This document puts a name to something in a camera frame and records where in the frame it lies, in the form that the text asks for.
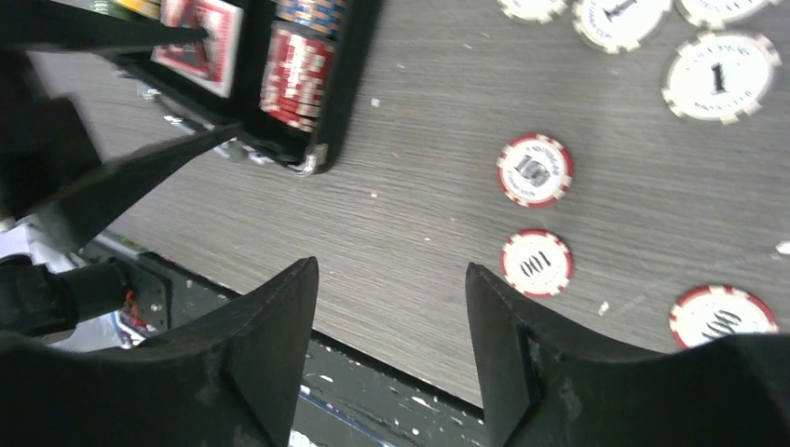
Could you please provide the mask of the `black poker set case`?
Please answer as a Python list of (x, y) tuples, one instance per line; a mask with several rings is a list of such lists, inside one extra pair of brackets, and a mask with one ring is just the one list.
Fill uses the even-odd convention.
[(114, 56), (139, 95), (186, 132), (239, 122), (232, 161), (301, 175), (339, 157), (383, 5), (379, 1), (94, 1), (134, 22), (201, 28), (196, 43)]

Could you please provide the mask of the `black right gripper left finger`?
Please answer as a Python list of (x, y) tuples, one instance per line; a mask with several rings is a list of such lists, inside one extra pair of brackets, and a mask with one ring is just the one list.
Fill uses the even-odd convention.
[(131, 349), (1, 327), (5, 446), (285, 446), (319, 287), (313, 257)]

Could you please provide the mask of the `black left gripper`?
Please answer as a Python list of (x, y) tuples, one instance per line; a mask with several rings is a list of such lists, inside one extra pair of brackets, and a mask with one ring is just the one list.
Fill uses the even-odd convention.
[(3, 1), (1, 219), (18, 220), (56, 193), (36, 208), (36, 227), (56, 250), (79, 250), (186, 163), (241, 129), (234, 123), (147, 144), (101, 165), (73, 99), (51, 96), (28, 55), (6, 49), (144, 51), (207, 37), (203, 29), (132, 22), (54, 1)]

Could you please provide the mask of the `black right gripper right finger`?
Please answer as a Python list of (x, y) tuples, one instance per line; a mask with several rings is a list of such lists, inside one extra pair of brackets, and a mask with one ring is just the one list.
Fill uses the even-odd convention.
[(785, 446), (789, 339), (673, 354), (592, 331), (469, 264), (466, 301), (494, 446)]

